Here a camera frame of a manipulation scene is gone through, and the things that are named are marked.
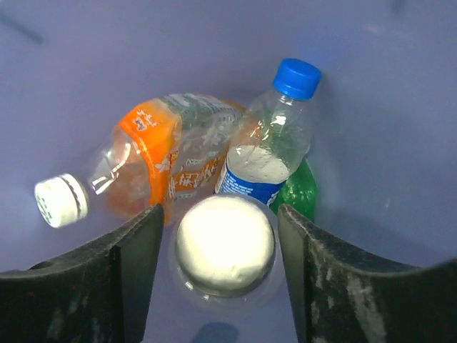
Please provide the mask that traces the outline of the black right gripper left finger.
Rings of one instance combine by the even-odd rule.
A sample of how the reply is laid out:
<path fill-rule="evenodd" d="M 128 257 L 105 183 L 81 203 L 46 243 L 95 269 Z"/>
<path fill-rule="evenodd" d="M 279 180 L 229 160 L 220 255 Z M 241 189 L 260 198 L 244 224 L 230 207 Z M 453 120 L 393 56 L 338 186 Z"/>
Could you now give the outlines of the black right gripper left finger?
<path fill-rule="evenodd" d="M 1 273 L 1 341 L 142 342 L 163 229 L 158 204 L 70 252 Z"/>

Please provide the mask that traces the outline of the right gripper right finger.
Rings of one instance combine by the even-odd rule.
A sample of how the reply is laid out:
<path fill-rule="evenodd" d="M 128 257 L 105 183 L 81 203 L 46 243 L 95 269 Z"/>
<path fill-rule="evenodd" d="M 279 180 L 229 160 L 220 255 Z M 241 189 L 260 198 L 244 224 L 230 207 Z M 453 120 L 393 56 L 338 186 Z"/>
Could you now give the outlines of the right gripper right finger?
<path fill-rule="evenodd" d="M 278 233 L 300 342 L 454 342 L 456 260 L 386 259 L 317 227 L 292 206 Z"/>

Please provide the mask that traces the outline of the clear wide bottle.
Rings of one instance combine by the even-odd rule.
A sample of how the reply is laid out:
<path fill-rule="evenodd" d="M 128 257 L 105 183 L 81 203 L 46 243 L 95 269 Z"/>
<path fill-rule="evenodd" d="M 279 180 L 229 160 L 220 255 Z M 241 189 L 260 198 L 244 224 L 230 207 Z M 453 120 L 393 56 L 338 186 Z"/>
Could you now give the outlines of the clear wide bottle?
<path fill-rule="evenodd" d="M 285 278 L 277 216 L 240 194 L 194 204 L 171 231 L 168 261 L 184 298 L 221 316 L 261 307 Z"/>

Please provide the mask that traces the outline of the blue cap Pepsi bottle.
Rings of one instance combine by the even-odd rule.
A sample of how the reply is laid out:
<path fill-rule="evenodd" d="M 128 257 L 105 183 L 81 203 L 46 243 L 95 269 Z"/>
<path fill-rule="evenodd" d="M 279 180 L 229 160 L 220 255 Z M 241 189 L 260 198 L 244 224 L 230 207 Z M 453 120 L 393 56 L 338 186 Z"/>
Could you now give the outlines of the blue cap Pepsi bottle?
<path fill-rule="evenodd" d="M 310 102 L 321 71 L 300 59 L 281 61 L 271 89 L 255 99 L 232 136 L 215 194 L 245 194 L 274 203 L 308 153 Z"/>

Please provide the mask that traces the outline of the large crushed orange-label bottle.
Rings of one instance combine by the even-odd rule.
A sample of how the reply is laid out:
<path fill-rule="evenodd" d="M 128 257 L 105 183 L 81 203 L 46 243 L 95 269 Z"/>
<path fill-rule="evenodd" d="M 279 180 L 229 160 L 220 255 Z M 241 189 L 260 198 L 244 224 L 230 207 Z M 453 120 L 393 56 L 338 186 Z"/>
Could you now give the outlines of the large crushed orange-label bottle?
<path fill-rule="evenodd" d="M 80 170 L 36 184 L 42 217 L 53 228 L 94 212 L 131 219 L 160 204 L 173 221 L 210 194 L 245 109 L 205 94 L 168 94 L 135 106 Z"/>

